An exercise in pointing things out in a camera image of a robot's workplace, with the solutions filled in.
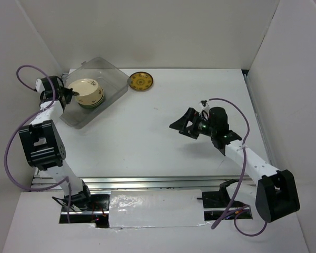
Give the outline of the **cream plate with black patch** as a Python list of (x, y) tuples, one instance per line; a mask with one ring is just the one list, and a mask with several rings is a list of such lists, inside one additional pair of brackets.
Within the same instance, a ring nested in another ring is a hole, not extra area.
[(75, 99), (79, 104), (90, 105), (96, 103), (100, 95), (100, 86), (94, 79), (79, 79), (68, 85), (69, 89), (78, 93)]

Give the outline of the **cream plate with brown motifs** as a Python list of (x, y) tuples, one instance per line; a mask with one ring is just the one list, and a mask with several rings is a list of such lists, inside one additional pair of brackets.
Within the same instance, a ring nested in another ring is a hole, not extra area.
[(75, 99), (79, 104), (91, 105), (97, 103), (104, 96), (104, 91), (100, 86), (82, 86), (78, 90), (79, 96)]

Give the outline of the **yellow patterned plate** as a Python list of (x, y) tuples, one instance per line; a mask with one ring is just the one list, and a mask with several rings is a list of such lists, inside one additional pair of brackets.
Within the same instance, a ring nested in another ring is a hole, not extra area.
[(154, 84), (154, 79), (151, 74), (147, 72), (135, 72), (130, 76), (130, 88), (136, 91), (146, 91), (149, 90)]

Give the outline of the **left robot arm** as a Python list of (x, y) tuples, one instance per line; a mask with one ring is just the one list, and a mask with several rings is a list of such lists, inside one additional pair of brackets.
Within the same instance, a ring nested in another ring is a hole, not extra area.
[(56, 183), (64, 181), (60, 184), (64, 192), (63, 203), (86, 211), (93, 205), (93, 196), (66, 163), (65, 145), (56, 128), (74, 92), (65, 88), (58, 76), (37, 79), (36, 91), (40, 93), (41, 113), (18, 131), (27, 163), (44, 171)]

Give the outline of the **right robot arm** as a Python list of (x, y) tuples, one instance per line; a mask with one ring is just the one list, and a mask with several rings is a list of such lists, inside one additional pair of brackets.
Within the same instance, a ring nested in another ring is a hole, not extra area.
[(242, 138), (230, 130), (224, 108), (213, 107), (208, 113), (188, 108), (187, 112), (169, 126), (180, 134), (197, 139), (209, 136), (212, 144), (224, 156), (244, 169), (255, 187), (237, 180), (220, 185), (219, 201), (231, 206), (236, 201), (251, 205), (256, 216), (271, 223), (300, 209), (294, 175), (289, 170), (280, 170), (243, 145)]

